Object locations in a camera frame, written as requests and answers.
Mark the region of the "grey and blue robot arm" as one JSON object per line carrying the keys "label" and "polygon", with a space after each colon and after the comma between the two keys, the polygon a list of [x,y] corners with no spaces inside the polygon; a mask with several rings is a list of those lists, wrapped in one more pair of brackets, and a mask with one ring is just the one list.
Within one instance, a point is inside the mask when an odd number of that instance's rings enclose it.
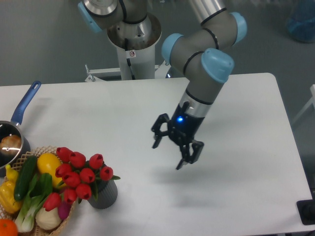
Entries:
{"label": "grey and blue robot arm", "polygon": [[[189,84],[173,116],[162,114],[152,126],[154,147],[167,136],[180,148],[178,168],[198,160],[204,144],[195,134],[234,68],[224,49],[247,34],[244,17],[228,12],[221,0],[191,0],[189,4],[201,29],[188,37],[174,33],[161,47],[165,62]],[[154,78],[161,25],[148,12],[145,0],[82,0],[78,9],[91,30],[107,32],[117,50],[122,80]]]}

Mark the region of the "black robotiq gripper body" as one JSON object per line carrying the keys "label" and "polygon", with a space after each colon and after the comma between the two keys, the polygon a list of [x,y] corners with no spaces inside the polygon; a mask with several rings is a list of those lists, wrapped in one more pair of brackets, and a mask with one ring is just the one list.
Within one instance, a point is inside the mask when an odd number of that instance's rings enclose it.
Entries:
{"label": "black robotiq gripper body", "polygon": [[196,132],[204,118],[195,117],[188,113],[190,102],[185,101],[178,105],[171,120],[168,123],[169,138],[180,147],[180,150],[189,150],[191,144],[193,150],[202,149],[204,143],[194,139]]}

